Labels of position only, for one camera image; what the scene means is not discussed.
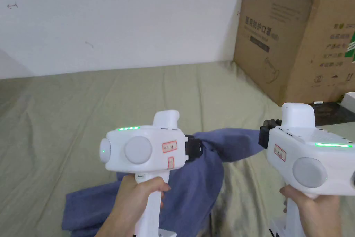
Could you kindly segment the person's right hand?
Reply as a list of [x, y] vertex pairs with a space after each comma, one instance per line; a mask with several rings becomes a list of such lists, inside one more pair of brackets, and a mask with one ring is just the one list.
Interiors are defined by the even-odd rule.
[[282, 187], [280, 193], [297, 204], [300, 222], [307, 237], [342, 236], [339, 196], [320, 195], [311, 199], [291, 185]]

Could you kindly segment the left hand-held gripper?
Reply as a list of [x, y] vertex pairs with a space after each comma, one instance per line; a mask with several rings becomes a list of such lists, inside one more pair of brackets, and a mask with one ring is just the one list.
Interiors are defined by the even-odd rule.
[[[119, 128], [107, 133], [100, 143], [100, 159], [108, 171], [134, 174], [137, 183], [161, 177], [168, 183], [172, 170], [202, 156], [200, 140], [178, 128], [179, 112], [157, 112], [152, 125]], [[159, 227], [162, 206], [158, 192], [150, 194], [147, 206], [135, 224], [133, 237], [176, 237]]]

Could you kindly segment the person's left hand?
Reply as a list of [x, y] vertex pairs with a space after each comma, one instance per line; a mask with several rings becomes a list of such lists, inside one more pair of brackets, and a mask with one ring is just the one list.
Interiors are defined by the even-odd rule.
[[96, 234], [97, 237], [132, 237], [135, 224], [141, 218], [150, 194], [164, 195], [171, 187], [161, 177], [137, 183], [134, 174], [123, 177], [115, 204]]

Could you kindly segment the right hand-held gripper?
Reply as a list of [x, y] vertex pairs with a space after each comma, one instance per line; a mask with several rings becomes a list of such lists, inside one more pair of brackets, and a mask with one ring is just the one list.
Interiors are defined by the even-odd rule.
[[[315, 126], [314, 109], [302, 103], [284, 103], [282, 119], [265, 120], [259, 144], [267, 150], [268, 162], [286, 185], [311, 199], [320, 195], [353, 196], [354, 143]], [[273, 220], [273, 237], [306, 237], [297, 204], [289, 198], [286, 214]]]

